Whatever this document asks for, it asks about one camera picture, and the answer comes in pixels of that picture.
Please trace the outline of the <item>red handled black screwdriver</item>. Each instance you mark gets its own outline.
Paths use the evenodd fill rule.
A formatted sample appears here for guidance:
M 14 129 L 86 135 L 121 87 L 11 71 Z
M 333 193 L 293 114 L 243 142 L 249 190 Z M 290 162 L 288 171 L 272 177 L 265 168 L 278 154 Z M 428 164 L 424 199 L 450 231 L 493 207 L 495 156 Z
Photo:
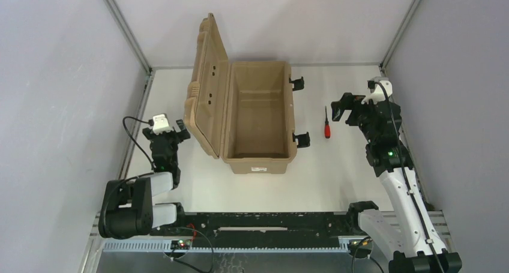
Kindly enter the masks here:
M 326 139 L 331 138 L 330 124 L 328 120 L 327 106 L 325 106 L 325 126 L 324 126 L 324 137 Z

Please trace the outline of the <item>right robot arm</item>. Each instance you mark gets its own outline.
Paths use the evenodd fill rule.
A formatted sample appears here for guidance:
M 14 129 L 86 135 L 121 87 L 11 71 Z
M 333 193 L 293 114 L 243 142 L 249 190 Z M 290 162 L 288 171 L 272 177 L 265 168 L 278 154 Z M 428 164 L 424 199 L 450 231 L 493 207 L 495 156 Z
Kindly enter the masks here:
M 427 212 L 414 164 L 400 138 L 400 107 L 386 98 L 367 101 L 350 92 L 331 103 L 333 121 L 350 111 L 349 126 L 367 140 L 366 158 L 387 192 L 399 228 L 373 202 L 351 203 L 354 225 L 375 242 L 388 260 L 389 272 L 459 272 L 462 260 L 448 251 Z

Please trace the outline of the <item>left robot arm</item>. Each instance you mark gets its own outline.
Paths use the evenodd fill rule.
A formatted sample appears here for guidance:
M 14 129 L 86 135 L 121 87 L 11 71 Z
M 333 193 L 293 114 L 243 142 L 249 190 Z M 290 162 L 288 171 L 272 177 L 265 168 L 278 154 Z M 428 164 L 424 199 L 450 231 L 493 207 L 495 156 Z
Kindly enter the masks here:
M 165 115 L 154 116 L 142 130 L 149 141 L 151 170 L 106 185 L 98 221 L 103 238 L 128 239 L 147 235 L 152 229 L 177 222 L 184 213 L 180 203 L 156 204 L 153 198 L 179 186 L 181 170 L 178 146 L 190 138 L 184 121 L 170 127 Z

